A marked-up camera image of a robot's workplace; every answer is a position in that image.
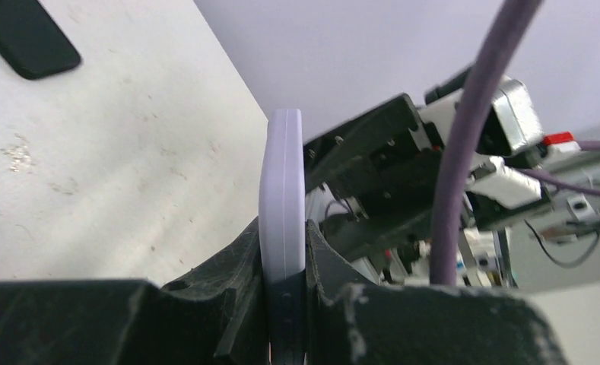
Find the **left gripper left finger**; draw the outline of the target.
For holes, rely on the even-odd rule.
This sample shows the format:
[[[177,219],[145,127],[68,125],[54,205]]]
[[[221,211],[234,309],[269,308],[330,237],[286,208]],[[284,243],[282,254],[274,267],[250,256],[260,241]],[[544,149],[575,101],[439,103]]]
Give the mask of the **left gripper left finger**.
[[[0,364],[266,364],[256,221],[185,275],[0,282]]]

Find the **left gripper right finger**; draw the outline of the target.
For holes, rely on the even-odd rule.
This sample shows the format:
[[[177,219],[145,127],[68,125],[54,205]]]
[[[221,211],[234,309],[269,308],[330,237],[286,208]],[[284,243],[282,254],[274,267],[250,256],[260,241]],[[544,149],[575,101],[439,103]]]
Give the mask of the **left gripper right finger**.
[[[544,315],[479,287],[374,284],[306,224],[311,364],[565,364]]]

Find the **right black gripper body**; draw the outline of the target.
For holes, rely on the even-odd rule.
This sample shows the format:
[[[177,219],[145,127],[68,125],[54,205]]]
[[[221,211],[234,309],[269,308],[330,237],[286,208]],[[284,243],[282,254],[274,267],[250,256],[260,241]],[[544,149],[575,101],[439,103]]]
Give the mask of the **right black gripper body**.
[[[349,261],[432,235],[432,207],[442,145],[419,148],[413,132],[433,132],[405,94],[344,122],[304,147],[306,190],[326,186],[353,200],[355,217],[322,223],[328,244]]]

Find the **lavender phone case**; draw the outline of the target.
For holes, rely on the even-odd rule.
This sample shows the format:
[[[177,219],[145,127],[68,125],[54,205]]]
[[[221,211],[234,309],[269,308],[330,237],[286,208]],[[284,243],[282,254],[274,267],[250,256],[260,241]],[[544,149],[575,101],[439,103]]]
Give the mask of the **lavender phone case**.
[[[268,121],[259,184],[259,239],[268,283],[305,269],[305,218],[301,111],[278,109]]]

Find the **black phone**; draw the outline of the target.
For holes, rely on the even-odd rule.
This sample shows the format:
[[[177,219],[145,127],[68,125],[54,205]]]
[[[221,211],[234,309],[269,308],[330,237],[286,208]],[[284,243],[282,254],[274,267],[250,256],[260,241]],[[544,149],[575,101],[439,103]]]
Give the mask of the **black phone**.
[[[80,53],[36,0],[0,0],[0,56],[30,81],[81,64]]]
[[[266,286],[273,364],[302,365],[306,355],[306,275],[302,271]]]

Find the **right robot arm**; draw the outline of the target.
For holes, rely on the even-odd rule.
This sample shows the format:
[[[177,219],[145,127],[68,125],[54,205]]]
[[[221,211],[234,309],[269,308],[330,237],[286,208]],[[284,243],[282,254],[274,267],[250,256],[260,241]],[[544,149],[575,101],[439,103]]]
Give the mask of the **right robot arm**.
[[[427,278],[432,204],[440,160],[468,76],[432,87],[418,106],[405,93],[304,145],[310,209],[341,256],[383,284]],[[502,77],[462,196],[459,283],[513,287],[508,233],[537,218],[542,249],[600,241],[600,141],[547,135],[525,85]]]

